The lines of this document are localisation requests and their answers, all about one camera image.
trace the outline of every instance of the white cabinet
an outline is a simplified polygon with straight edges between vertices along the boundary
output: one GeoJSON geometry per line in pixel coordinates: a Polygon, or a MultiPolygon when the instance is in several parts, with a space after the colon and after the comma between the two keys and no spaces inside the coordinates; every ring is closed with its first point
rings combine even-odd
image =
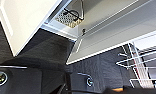
{"type": "Polygon", "coordinates": [[[67,61],[71,64],[155,31],[156,0],[0,0],[0,20],[14,56],[42,28],[76,40],[67,61]],[[56,21],[69,5],[80,11],[78,1],[84,5],[79,25],[70,28],[56,21]]]}
{"type": "MultiPolygon", "coordinates": [[[[107,12],[104,10],[104,8],[101,8],[98,13],[107,12]]],[[[95,13],[91,12],[91,15],[96,19],[95,16],[98,16],[98,13],[96,11],[95,13]]],[[[115,15],[100,21],[97,25],[95,22],[84,23],[79,27],[81,29],[88,28],[87,32],[77,39],[67,64],[119,47],[141,38],[142,35],[156,34],[156,0],[137,0],[115,15]]]]}
{"type": "Polygon", "coordinates": [[[14,56],[62,0],[0,0],[0,21],[14,56]]]}

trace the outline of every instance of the vent grille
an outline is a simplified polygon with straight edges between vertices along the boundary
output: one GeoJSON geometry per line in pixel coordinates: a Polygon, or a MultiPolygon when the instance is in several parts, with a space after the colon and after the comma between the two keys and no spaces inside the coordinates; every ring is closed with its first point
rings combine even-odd
{"type": "Polygon", "coordinates": [[[67,13],[66,15],[64,15],[64,13],[67,12],[65,10],[63,10],[56,18],[55,20],[57,20],[58,22],[67,25],[71,28],[74,28],[75,26],[79,25],[83,20],[78,19],[77,21],[74,21],[74,19],[76,19],[77,17],[72,15],[71,13],[67,13]]]}

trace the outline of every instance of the cabinet door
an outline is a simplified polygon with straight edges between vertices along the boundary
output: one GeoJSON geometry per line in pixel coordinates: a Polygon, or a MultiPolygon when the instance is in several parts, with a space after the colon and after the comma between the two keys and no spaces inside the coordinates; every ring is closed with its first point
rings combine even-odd
{"type": "Polygon", "coordinates": [[[24,48],[62,0],[0,0],[0,21],[13,56],[24,48]]]}
{"type": "Polygon", "coordinates": [[[156,32],[156,0],[139,0],[80,36],[67,64],[119,47],[142,35],[152,35],[153,31],[156,32]]]}

